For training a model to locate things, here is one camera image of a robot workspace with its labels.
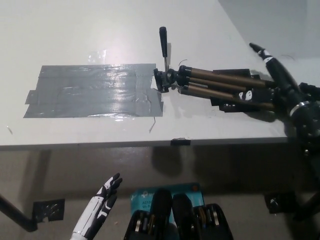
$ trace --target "teal box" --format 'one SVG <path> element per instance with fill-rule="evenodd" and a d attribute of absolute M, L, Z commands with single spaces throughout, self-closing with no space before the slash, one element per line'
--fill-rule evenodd
<path fill-rule="evenodd" d="M 200 190 L 199 183 L 185 183 L 185 184 L 178 184 L 178 185 L 169 185 L 169 186 L 158 186 L 158 187 L 148 187 L 148 188 L 141 188 L 135 191 L 131 196 L 131 215 L 136 210 L 144 210 L 150 211 L 152 198 L 155 192 L 159 188 L 168 189 L 172 197 L 175 194 L 183 194 L 185 193 L 188 198 L 191 200 L 192 206 L 197 207 L 204 205 L 204 198 L 202 196 L 202 192 Z M 174 223 L 174 216 L 171 210 L 171 215 L 169 218 L 170 223 Z"/>

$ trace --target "robotic finger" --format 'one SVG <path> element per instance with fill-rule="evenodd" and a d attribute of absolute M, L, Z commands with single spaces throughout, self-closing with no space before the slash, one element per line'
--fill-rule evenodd
<path fill-rule="evenodd" d="M 92 240 L 105 222 L 117 196 L 117 188 L 122 182 L 120 173 L 111 177 L 93 196 L 79 218 L 70 240 Z"/>

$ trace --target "table leg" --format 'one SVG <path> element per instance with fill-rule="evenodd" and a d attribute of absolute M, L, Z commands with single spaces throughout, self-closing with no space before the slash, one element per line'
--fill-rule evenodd
<path fill-rule="evenodd" d="M 38 229 L 37 222 L 34 219 L 29 219 L 1 195 L 0 212 L 4 213 L 7 217 L 9 217 L 27 232 L 34 232 Z"/>

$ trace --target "black tape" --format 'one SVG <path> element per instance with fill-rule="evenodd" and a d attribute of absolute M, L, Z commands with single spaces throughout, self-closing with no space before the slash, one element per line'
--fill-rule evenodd
<path fill-rule="evenodd" d="M 185 138 L 174 138 L 170 142 L 170 146 L 190 146 L 191 140 Z"/>
<path fill-rule="evenodd" d="M 264 195 L 266 207 L 270 214 L 294 213 L 298 208 L 294 191 L 285 193 L 269 193 Z"/>
<path fill-rule="evenodd" d="M 36 201 L 33 203 L 32 217 L 37 223 L 43 223 L 45 218 L 48 218 L 49 222 L 63 220 L 64 214 L 64 199 Z"/>

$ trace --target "black handle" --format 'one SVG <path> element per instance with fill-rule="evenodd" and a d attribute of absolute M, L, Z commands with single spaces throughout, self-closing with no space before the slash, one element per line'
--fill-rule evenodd
<path fill-rule="evenodd" d="M 162 56 L 164 58 L 168 57 L 167 52 L 167 29 L 165 26 L 160 27 L 159 29 L 161 48 L 162 48 Z"/>

